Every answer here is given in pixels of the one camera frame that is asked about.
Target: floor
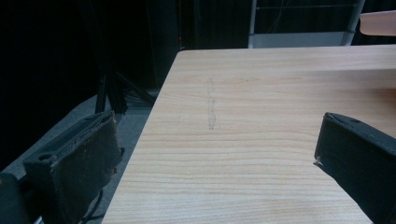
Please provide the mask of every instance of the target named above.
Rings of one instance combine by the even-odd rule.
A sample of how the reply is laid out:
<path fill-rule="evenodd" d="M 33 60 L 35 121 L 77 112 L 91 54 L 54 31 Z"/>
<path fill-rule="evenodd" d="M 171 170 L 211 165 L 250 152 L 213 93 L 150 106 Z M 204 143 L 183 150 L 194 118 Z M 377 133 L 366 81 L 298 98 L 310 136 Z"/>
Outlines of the floor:
<path fill-rule="evenodd" d="M 149 91 L 149 93 L 154 96 L 158 95 L 158 92 L 158 90 Z M 125 148 L 125 152 L 123 154 L 121 163 L 117 167 L 118 172 L 112 176 L 110 183 L 108 183 L 103 189 L 103 198 L 94 212 L 94 216 L 100 216 L 106 212 L 151 111 L 151 107 L 149 107 L 145 102 L 142 102 L 140 98 L 136 97 L 133 93 L 127 92 L 126 100 L 128 110 L 124 115 L 116 116 L 118 122 L 117 134 L 119 143 L 120 147 Z M 67 128 L 71 127 L 79 120 L 92 115 L 95 109 L 95 103 L 96 96 L 93 96 L 91 99 L 75 107 L 66 117 L 54 125 L 53 128 L 44 134 L 44 136 L 39 141 L 31 146 L 17 160 L 11 163 L 3 172 L 14 174 L 17 178 L 24 176 L 25 172 L 22 166 L 23 159 L 39 150 L 50 140 L 64 132 Z M 106 103 L 106 109 L 111 109 L 108 102 Z M 89 211 L 95 202 L 96 199 L 93 200 Z M 102 219 L 98 218 L 96 220 L 89 221 L 88 223 L 101 223 L 101 221 Z"/>

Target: light wood surface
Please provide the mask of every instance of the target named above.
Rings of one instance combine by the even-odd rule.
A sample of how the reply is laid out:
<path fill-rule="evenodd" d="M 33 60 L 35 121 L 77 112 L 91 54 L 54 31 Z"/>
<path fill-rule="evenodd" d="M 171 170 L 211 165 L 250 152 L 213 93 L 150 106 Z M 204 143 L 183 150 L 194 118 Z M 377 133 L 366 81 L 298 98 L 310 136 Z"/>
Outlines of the light wood surface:
<path fill-rule="evenodd" d="M 361 32 L 365 35 L 396 36 L 396 11 L 361 14 Z"/>
<path fill-rule="evenodd" d="M 104 223 L 371 223 L 312 164 L 328 111 L 396 136 L 396 46 L 180 52 Z"/>

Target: metal stand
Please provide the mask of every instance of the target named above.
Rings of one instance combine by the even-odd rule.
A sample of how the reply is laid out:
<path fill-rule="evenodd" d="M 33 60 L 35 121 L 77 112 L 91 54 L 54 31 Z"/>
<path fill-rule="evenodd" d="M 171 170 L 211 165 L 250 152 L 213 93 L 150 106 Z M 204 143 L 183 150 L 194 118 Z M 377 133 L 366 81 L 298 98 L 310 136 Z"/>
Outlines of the metal stand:
<path fill-rule="evenodd" d="M 116 114 L 123 114 L 127 109 L 122 89 L 119 88 L 118 79 L 134 90 L 142 99 L 154 105 L 155 99 L 145 90 L 135 85 L 128 77 L 115 73 L 106 50 L 105 41 L 97 20 L 95 9 L 91 0 L 78 0 L 81 18 L 84 21 L 92 51 L 99 66 L 99 87 L 96 100 L 95 113 L 105 111 L 106 97 Z"/>

